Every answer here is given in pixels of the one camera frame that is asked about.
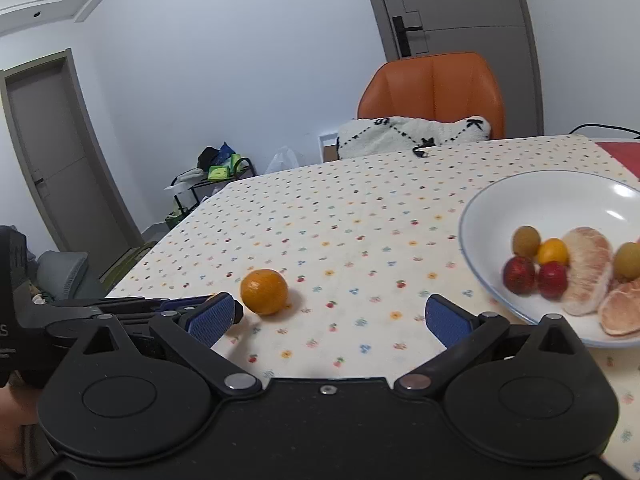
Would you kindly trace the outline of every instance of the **black cable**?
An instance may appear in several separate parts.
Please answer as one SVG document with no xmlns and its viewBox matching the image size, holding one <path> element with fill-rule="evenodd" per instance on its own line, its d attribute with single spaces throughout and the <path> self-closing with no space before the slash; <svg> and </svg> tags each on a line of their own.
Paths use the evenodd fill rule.
<svg viewBox="0 0 640 480">
<path fill-rule="evenodd" d="M 622 126 L 611 126 L 610 124 L 596 124 L 596 123 L 581 124 L 577 128 L 574 128 L 573 130 L 571 130 L 569 132 L 569 135 L 574 134 L 575 132 L 580 130 L 580 128 L 587 128 L 590 126 L 594 126 L 597 128 L 608 128 L 609 130 L 621 130 L 623 132 L 629 132 L 630 134 L 636 134 L 638 136 L 636 137 L 636 139 L 640 139 L 640 132 L 638 132 L 637 130 L 632 130 L 631 128 L 623 128 Z"/>
</svg>

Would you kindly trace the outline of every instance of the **plastic bag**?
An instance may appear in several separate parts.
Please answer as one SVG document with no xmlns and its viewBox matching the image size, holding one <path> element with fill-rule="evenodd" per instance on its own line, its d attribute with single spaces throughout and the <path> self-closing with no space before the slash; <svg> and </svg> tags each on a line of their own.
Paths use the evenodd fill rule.
<svg viewBox="0 0 640 480">
<path fill-rule="evenodd" d="M 264 173 L 276 173 L 276 171 L 293 170 L 299 167 L 300 162 L 296 153 L 289 146 L 283 146 L 276 152 Z"/>
</svg>

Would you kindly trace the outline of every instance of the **black bag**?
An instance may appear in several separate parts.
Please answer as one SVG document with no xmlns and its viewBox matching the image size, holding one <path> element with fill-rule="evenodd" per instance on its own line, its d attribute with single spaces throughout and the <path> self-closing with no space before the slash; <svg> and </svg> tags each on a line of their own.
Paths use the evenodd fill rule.
<svg viewBox="0 0 640 480">
<path fill-rule="evenodd" d="M 202 171 L 209 171 L 209 167 L 213 164 L 213 161 L 218 156 L 219 152 L 220 150 L 207 146 L 198 157 L 198 167 Z"/>
</svg>

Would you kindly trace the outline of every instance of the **door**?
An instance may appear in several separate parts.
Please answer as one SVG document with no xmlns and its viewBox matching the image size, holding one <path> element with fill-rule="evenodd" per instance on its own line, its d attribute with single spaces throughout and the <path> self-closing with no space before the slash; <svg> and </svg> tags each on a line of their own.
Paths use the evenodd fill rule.
<svg viewBox="0 0 640 480">
<path fill-rule="evenodd" d="M 60 250 L 87 252 L 100 276 L 134 246 L 136 234 L 97 163 L 70 63 L 63 56 L 4 81 L 14 146 L 43 219 Z"/>
<path fill-rule="evenodd" d="M 507 137 L 539 135 L 536 91 L 524 27 L 432 30 L 426 33 L 426 38 L 430 54 L 477 52 L 484 57 L 500 85 Z"/>
<path fill-rule="evenodd" d="M 372 0 L 385 51 L 398 57 L 477 52 L 498 81 L 507 137 L 543 134 L 542 99 L 524 0 Z"/>
</svg>

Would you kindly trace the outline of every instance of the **small yellow tomato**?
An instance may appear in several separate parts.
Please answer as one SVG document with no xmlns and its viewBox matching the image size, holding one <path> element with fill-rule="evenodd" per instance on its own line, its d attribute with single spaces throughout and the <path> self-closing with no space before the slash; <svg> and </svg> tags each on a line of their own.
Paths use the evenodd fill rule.
<svg viewBox="0 0 640 480">
<path fill-rule="evenodd" d="M 540 233 L 530 225 L 518 227 L 511 239 L 511 250 L 516 256 L 533 258 L 540 248 Z"/>
<path fill-rule="evenodd" d="M 558 238 L 549 238 L 538 249 L 538 263 L 544 265 L 549 262 L 558 262 L 563 265 L 569 263 L 569 251 L 564 242 Z"/>
<path fill-rule="evenodd" d="M 621 282 L 632 282 L 640 277 L 640 245 L 622 244 L 613 258 L 613 275 Z"/>
</svg>

